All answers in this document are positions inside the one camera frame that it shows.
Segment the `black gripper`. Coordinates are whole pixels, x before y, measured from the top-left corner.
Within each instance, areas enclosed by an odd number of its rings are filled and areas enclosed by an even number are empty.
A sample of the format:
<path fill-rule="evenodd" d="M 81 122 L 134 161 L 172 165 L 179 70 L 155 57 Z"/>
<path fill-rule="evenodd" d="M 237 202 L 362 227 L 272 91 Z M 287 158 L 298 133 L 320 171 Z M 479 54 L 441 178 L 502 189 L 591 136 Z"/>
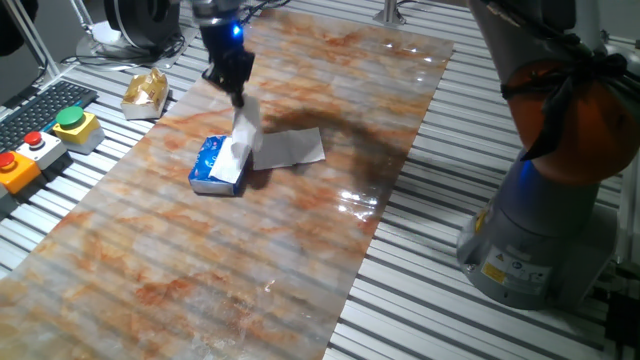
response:
<path fill-rule="evenodd" d="M 202 78 L 227 93 L 231 104 L 245 106 L 242 93 L 249 81 L 255 54 L 244 48 L 243 28 L 237 20 L 203 26 L 201 37 L 209 54 L 209 66 Z"/>

